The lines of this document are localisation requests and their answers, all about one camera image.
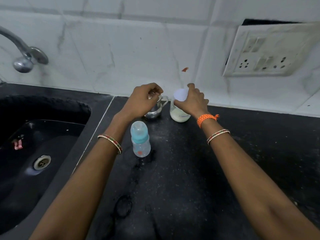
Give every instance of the wet countertop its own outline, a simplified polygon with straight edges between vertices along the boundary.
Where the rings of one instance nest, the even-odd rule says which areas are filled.
[[[51,96],[75,92],[47,89]],[[0,239],[30,236],[79,159],[127,100],[75,93],[95,107],[85,129],[31,216]],[[209,111],[220,114],[219,123],[320,228],[320,119],[213,106]],[[169,105],[160,118],[141,120],[149,130],[151,153],[134,155],[129,127],[87,239],[259,239],[195,120],[173,121]]]

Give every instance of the hand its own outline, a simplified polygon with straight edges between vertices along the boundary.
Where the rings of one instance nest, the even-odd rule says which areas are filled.
[[[154,92],[151,99],[148,98],[149,92]],[[154,82],[135,87],[120,113],[130,121],[142,117],[157,103],[161,93],[162,88]]]
[[[193,83],[188,84],[188,87],[189,92],[186,100],[183,102],[175,100],[174,105],[197,120],[200,116],[209,114],[207,108],[209,100],[205,99],[205,95],[198,88],[195,88]]]

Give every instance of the faucet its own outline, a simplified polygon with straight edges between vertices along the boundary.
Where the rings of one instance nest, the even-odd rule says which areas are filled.
[[[0,26],[0,35],[11,40],[22,54],[22,57],[16,58],[12,63],[14,69],[18,72],[30,72],[37,62],[44,65],[49,63],[48,57],[41,49],[33,46],[29,47],[20,37],[2,26]]]

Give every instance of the mug handle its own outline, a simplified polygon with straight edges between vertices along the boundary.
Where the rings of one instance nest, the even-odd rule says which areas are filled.
[[[166,100],[166,102],[164,104],[162,104],[162,107],[164,107],[168,102],[169,102],[169,98],[167,96],[162,96],[162,100]]]

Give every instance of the forearm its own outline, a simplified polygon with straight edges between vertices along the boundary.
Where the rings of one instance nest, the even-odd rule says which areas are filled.
[[[120,143],[129,123],[117,114],[105,134]],[[85,239],[117,152],[110,141],[100,138],[47,209],[30,239]]]
[[[203,121],[202,129],[209,137],[223,128],[216,121],[207,119]],[[228,133],[214,138],[210,146],[244,213],[261,237],[319,237],[317,228]]]

